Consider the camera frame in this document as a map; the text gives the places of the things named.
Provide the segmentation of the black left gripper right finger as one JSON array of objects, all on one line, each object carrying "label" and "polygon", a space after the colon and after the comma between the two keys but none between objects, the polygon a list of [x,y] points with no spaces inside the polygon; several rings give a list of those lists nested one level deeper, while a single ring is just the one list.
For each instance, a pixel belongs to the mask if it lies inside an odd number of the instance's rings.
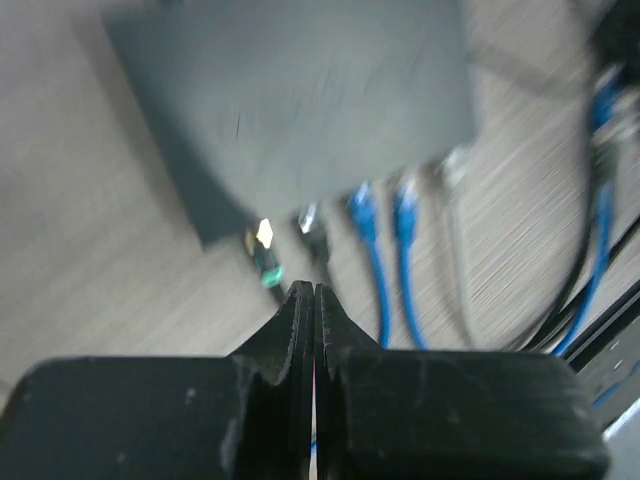
[{"label": "black left gripper right finger", "polygon": [[314,299],[322,479],[601,479],[610,466],[590,397],[546,354],[391,350]]}]

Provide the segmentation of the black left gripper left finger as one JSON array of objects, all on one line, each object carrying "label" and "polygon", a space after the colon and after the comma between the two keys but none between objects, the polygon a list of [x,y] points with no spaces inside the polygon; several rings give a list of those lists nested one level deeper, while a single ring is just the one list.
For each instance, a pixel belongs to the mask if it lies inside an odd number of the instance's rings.
[{"label": "black left gripper left finger", "polygon": [[61,357],[1,415],[5,479],[305,479],[314,289],[224,357]]}]

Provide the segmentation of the dark grey network switch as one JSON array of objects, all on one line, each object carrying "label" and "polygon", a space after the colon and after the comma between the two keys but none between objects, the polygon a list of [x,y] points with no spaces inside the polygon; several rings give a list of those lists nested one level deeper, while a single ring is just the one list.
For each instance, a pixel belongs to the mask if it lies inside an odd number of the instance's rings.
[{"label": "dark grey network switch", "polygon": [[203,246],[476,136],[460,1],[192,1],[104,25]]}]

